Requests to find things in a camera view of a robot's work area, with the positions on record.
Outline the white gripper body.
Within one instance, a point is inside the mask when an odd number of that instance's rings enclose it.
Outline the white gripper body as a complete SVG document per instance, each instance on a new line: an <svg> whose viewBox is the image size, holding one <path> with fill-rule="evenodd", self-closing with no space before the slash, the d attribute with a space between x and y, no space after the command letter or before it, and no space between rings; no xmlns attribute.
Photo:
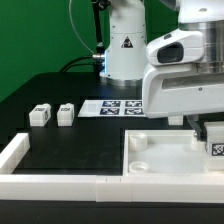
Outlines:
<svg viewBox="0 0 224 224"><path fill-rule="evenodd" d="M200 67L204 35L177 29L151 41L142 84L143 112L149 118L224 111L224 66Z"/></svg>

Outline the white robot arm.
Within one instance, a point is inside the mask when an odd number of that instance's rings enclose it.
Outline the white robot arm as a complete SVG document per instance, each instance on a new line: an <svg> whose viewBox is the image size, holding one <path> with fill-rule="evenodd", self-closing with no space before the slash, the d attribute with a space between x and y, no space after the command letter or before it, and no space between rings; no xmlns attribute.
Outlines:
<svg viewBox="0 0 224 224"><path fill-rule="evenodd" d="M160 1L179 13L178 28L147 42L144 3L111 0L100 78L140 84L147 117L185 116L202 137L196 117L224 112L224 0Z"/></svg>

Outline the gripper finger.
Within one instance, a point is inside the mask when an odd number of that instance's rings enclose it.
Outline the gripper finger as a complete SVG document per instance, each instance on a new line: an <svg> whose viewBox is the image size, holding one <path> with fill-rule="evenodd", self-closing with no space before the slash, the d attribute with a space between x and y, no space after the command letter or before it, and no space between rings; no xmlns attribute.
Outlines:
<svg viewBox="0 0 224 224"><path fill-rule="evenodd" d="M201 141L203 131L198 123L198 117L195 115L188 115L187 121L188 121L189 125L191 126L191 128L195 131L195 136L196 136L197 140Z"/></svg>

